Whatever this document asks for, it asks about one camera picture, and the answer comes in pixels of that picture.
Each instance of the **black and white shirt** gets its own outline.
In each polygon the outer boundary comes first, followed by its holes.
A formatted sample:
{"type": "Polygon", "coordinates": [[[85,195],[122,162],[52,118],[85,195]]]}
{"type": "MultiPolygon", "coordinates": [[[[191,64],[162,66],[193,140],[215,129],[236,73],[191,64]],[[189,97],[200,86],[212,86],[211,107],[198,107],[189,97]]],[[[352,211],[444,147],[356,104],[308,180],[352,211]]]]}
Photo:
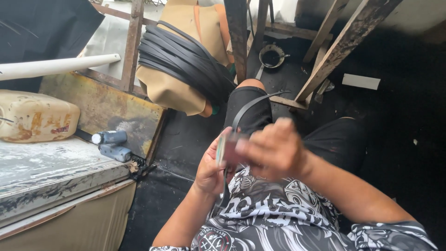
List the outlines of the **black and white shirt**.
{"type": "Polygon", "coordinates": [[[295,179],[271,183],[252,176],[247,167],[235,175],[229,190],[228,207],[210,213],[191,247],[150,251],[437,250],[423,226],[413,221],[354,224],[344,235],[333,204],[295,179]]]}

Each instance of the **white cap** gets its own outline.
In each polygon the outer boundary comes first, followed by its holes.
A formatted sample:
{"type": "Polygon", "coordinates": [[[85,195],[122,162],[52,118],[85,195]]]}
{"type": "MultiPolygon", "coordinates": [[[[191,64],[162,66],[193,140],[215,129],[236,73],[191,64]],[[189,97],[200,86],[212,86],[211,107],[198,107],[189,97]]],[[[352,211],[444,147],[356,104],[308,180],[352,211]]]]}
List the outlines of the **white cap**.
{"type": "Polygon", "coordinates": [[[96,145],[99,145],[102,141],[102,137],[100,134],[93,134],[91,137],[91,142],[93,142],[96,145]]]}

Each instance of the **pvc pipe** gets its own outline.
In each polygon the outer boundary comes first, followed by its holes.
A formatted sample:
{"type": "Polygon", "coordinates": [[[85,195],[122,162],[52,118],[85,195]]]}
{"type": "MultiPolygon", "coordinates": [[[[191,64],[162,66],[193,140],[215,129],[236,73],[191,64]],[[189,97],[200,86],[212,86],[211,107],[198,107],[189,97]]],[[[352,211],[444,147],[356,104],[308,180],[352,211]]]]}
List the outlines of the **pvc pipe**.
{"type": "Polygon", "coordinates": [[[96,67],[121,60],[119,54],[0,64],[0,80],[33,78],[96,67]]]}

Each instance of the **person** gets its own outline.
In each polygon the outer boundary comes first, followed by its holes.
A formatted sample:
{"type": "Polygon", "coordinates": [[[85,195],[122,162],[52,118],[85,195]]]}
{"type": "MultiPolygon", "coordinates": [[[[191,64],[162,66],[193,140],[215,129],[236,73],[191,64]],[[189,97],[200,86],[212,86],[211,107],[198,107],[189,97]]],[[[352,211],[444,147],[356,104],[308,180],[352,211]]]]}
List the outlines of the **person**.
{"type": "MultiPolygon", "coordinates": [[[[223,134],[238,111],[266,95],[248,79],[231,94],[223,134]]],[[[213,208],[223,192],[224,165],[215,162],[217,138],[204,153],[186,197],[162,227],[150,251],[436,250],[423,226],[391,198],[353,173],[365,155],[358,122],[343,117],[301,139],[289,118],[273,124],[264,100],[242,117],[249,139],[236,152],[252,164],[227,176],[231,199],[213,208]],[[338,210],[355,224],[339,231],[338,210]]]]}

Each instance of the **black floor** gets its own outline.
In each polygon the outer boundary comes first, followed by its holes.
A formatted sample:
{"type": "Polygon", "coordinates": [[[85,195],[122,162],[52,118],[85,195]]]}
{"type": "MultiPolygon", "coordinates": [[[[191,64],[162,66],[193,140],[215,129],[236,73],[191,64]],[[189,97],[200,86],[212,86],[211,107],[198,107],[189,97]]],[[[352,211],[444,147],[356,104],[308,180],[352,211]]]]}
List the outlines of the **black floor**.
{"type": "MultiPolygon", "coordinates": [[[[398,34],[387,34],[385,41],[382,34],[374,35],[330,75],[335,89],[324,94],[322,104],[313,101],[297,114],[273,105],[273,116],[292,117],[302,135],[343,116],[362,121],[369,143],[361,177],[396,198],[442,250],[446,248],[441,206],[446,191],[446,56],[398,34]],[[382,81],[377,91],[344,86],[343,73],[382,81]]],[[[311,73],[311,66],[299,63],[309,42],[293,38],[277,44],[292,56],[279,69],[264,71],[261,81],[267,92],[287,89],[293,94],[283,96],[293,98],[311,73]]],[[[259,67],[258,56],[251,54],[248,78],[255,77],[259,67]]],[[[169,112],[156,152],[158,167],[138,182],[121,251],[148,250],[191,186],[200,158],[222,130],[224,117],[224,108],[210,118],[169,112]]]]}

